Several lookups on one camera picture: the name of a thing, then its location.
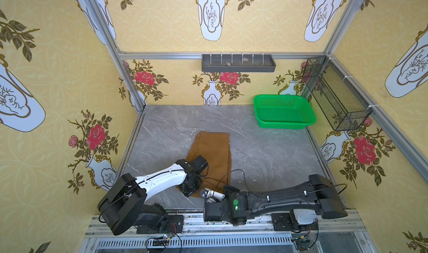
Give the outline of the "brown long pants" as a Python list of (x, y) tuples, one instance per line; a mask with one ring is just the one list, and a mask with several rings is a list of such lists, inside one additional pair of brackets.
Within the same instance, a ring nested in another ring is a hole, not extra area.
[(193, 161), (198, 156), (202, 156), (208, 162), (203, 179), (199, 189), (191, 195), (198, 198), (200, 190), (204, 188), (214, 189), (218, 192), (223, 191), (223, 186), (230, 183), (231, 177), (231, 151), (228, 133), (209, 133), (202, 131), (197, 134), (186, 160)]

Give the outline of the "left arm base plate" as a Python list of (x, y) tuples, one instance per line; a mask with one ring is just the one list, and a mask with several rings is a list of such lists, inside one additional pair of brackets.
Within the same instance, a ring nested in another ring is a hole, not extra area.
[(183, 227), (183, 215), (168, 215), (148, 225), (137, 226), (137, 234), (181, 234)]

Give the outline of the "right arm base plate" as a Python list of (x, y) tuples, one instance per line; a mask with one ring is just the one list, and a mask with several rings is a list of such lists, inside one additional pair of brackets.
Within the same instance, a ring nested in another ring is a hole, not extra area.
[(299, 224), (293, 212), (274, 213), (271, 215), (275, 231), (291, 231), (293, 233), (318, 230), (318, 224), (314, 220), (311, 224)]

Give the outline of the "green plastic basket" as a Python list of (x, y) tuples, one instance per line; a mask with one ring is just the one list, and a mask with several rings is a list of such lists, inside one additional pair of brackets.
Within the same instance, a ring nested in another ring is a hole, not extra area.
[(301, 96), (257, 95), (253, 104), (261, 128), (300, 130), (316, 122), (310, 103)]

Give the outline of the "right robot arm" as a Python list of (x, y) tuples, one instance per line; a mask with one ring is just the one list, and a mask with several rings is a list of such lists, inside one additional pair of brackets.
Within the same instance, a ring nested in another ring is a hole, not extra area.
[(241, 191), (226, 185), (222, 199), (204, 204), (205, 222), (228, 222), (245, 225), (247, 220), (263, 214), (296, 211), (313, 211), (326, 220), (343, 218), (348, 213), (331, 180), (318, 174), (297, 186), (267, 192)]

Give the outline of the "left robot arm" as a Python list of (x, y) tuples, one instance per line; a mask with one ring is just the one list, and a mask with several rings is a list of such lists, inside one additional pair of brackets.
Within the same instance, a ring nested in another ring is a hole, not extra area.
[(178, 231), (182, 216), (169, 215), (158, 203), (145, 201), (166, 189), (176, 187), (184, 197), (195, 194), (203, 183), (207, 160), (198, 156), (193, 161), (177, 160), (170, 167), (147, 176), (122, 175), (98, 204), (99, 222), (107, 224), (118, 236), (136, 226), (144, 234)]

